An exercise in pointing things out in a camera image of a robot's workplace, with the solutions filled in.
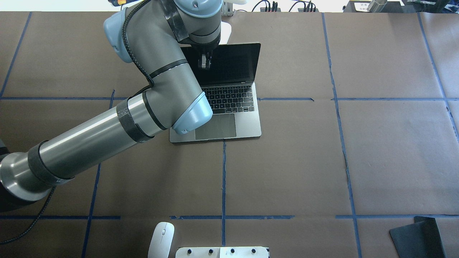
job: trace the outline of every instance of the laptop screen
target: laptop screen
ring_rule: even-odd
[[[212,52],[209,70],[198,68],[198,51],[192,47],[182,51],[200,85],[238,83],[255,79],[260,44],[219,45]]]

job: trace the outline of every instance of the white label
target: white label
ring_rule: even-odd
[[[368,10],[368,3],[354,3],[356,11],[365,11],[369,12]]]

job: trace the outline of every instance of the robotic arm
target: robotic arm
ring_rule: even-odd
[[[220,40],[222,0],[145,0],[107,19],[116,53],[134,62],[150,88],[31,148],[0,155],[0,212],[32,204],[86,169],[172,128],[179,134],[210,120],[212,110],[190,65],[210,68]],[[189,64],[179,43],[200,60]]]

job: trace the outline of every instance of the open laptop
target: open laptop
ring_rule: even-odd
[[[206,93],[213,115],[209,122],[184,135],[169,130],[170,142],[234,139],[261,136],[255,72],[260,44],[219,45],[212,52],[210,70],[198,69],[199,53],[182,51]]]

